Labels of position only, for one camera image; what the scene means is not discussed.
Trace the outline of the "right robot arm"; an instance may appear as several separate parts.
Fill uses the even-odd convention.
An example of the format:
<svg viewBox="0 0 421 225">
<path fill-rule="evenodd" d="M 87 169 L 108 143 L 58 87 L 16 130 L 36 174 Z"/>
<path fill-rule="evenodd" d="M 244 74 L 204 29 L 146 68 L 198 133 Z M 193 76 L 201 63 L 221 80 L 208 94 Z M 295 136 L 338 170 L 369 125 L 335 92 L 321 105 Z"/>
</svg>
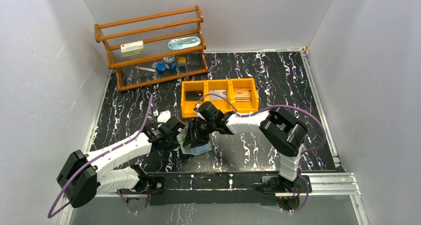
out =
<svg viewBox="0 0 421 225">
<path fill-rule="evenodd" d="M 222 135 L 261 134 L 280 153 L 280 187 L 293 192 L 299 186 L 299 159 L 308 128 L 282 106 L 241 114 L 234 111 L 224 113 L 211 102 L 205 102 L 196 111 L 197 117 L 189 119 L 186 124 L 183 151 L 190 150 L 192 155 L 204 153 L 204 146 L 214 132 Z"/>
</svg>

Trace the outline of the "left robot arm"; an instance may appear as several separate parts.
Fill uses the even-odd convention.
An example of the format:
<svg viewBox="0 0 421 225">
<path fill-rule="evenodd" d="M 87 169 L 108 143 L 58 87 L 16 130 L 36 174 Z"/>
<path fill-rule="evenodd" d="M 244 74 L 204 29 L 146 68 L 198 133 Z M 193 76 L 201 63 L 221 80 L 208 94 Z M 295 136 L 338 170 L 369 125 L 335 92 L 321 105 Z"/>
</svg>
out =
<svg viewBox="0 0 421 225">
<path fill-rule="evenodd" d="M 117 167 L 154 150 L 174 150 L 180 144 L 178 135 L 184 123 L 175 116 L 166 122 L 148 122 L 131 136 L 108 147 L 89 153 L 77 150 L 70 154 L 61 169 L 57 183 L 73 208 L 90 202 L 96 195 L 128 189 L 144 193 L 156 181 L 138 165 Z"/>
</svg>

